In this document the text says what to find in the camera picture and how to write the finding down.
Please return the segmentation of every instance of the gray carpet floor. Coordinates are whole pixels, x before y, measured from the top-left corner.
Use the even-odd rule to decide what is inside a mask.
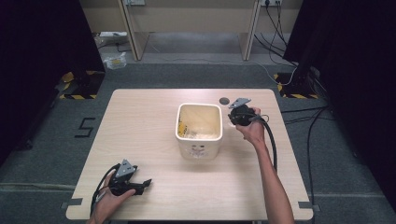
[[[292,71],[281,65],[267,69],[270,76]],[[57,99],[32,139],[34,147],[13,151],[0,168],[0,223],[83,223],[68,220],[63,203],[72,196],[111,93],[170,88],[271,89],[281,111],[327,104],[324,99],[281,97],[265,70],[254,64],[128,64],[107,70],[96,99]],[[294,121],[315,112],[283,113],[309,195],[306,141],[312,119]],[[316,223],[396,223],[395,212],[370,170],[354,156],[332,111],[326,110],[320,117],[310,141],[315,204],[320,207]],[[95,118],[86,121],[93,127],[91,136],[75,138],[86,133],[78,129],[84,118]]]

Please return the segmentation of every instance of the light wood table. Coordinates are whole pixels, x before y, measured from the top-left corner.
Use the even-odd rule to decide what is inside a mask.
[[[312,209],[291,148],[275,94],[271,90],[162,89],[116,90],[82,170],[69,219],[88,219],[92,194],[105,172],[127,159],[138,171],[131,181],[152,183],[141,196],[127,200],[112,217],[115,220],[265,220],[262,182],[256,152],[228,119],[230,109],[219,103],[250,98],[249,106],[269,116],[278,157],[278,175],[290,198],[294,217],[308,220]],[[177,109],[183,103],[219,105],[223,140],[213,161],[187,161],[180,155],[175,137]],[[271,149],[270,138],[266,138]]]

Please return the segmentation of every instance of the black tape mark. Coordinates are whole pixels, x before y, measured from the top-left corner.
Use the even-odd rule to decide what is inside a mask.
[[[93,130],[93,127],[83,127],[85,120],[95,120],[95,118],[84,118],[82,122],[79,124],[79,130],[88,130],[88,134],[85,135],[75,135],[75,138],[84,138],[84,137],[90,137],[91,132]]]

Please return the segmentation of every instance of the white plastic bin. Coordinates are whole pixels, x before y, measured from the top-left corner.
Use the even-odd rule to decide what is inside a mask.
[[[218,105],[186,103],[177,111],[176,138],[180,153],[188,160],[213,160],[223,136]]]

